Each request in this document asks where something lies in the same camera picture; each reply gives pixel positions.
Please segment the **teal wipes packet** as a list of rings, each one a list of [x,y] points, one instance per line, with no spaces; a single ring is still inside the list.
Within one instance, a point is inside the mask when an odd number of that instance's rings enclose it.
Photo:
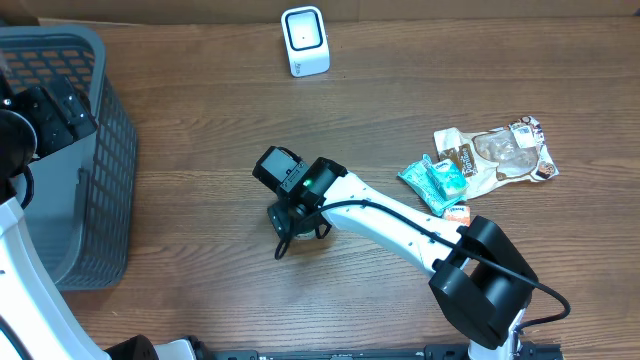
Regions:
[[[421,160],[399,172],[398,177],[419,195],[435,216],[442,216],[444,211],[459,202],[460,198],[447,200],[441,196],[427,174],[431,165],[431,158],[424,154]]]

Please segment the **orange Kleenex tissue pack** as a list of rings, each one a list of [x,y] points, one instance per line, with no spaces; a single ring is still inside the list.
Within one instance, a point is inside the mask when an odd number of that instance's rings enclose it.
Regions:
[[[442,218],[448,221],[458,222],[464,226],[471,223],[471,210],[467,205],[455,205],[443,212]]]

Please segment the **beige snack pouch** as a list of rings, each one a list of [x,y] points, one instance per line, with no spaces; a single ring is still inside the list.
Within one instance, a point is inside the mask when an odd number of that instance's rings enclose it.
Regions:
[[[468,200],[506,184],[537,183],[559,174],[541,124],[532,116],[483,132],[439,130],[434,141],[439,159],[451,160],[466,178]]]

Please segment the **green lid jar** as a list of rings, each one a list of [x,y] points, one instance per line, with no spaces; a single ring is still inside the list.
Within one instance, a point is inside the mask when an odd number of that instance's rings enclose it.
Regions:
[[[316,231],[311,230],[309,232],[297,234],[294,239],[299,241],[312,240],[316,237]]]

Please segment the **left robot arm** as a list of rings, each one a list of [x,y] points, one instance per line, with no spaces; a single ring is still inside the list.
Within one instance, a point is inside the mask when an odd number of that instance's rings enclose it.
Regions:
[[[101,349],[80,326],[44,268],[26,226],[30,163],[89,135],[97,123],[65,76],[14,93],[1,83],[1,356],[16,359],[206,360],[194,336],[154,345],[137,335]]]

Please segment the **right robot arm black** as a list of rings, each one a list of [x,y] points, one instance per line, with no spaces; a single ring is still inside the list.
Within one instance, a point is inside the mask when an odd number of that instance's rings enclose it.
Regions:
[[[470,345],[470,359],[515,359],[515,330],[531,300],[537,276],[494,222],[469,225],[436,218],[367,185],[333,160],[305,163],[271,146],[253,176],[277,196],[268,216],[282,258],[292,239],[333,229],[366,237],[422,271],[445,318]]]

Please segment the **white barcode scanner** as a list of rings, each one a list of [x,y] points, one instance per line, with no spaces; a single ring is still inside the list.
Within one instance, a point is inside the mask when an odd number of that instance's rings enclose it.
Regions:
[[[315,6],[286,10],[281,15],[281,27],[290,73],[300,78],[327,72],[330,51],[321,11]]]

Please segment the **grey plastic basket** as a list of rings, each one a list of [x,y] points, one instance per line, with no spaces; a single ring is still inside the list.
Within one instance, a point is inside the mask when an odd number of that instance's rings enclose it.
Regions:
[[[105,46],[83,26],[15,26],[2,28],[1,50],[15,92],[59,75],[88,101],[96,130],[31,163],[26,223],[59,290],[114,286],[128,261],[138,136],[106,75]]]

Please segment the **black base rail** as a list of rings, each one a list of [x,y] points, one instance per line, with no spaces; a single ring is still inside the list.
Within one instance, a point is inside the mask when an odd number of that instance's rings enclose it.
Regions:
[[[461,360],[470,359],[465,345],[427,345],[423,349],[385,349],[359,351],[300,351],[300,352],[257,352],[255,350],[234,350],[214,352],[216,360]],[[520,355],[515,359],[562,360],[564,356],[559,345],[535,345],[524,343]]]

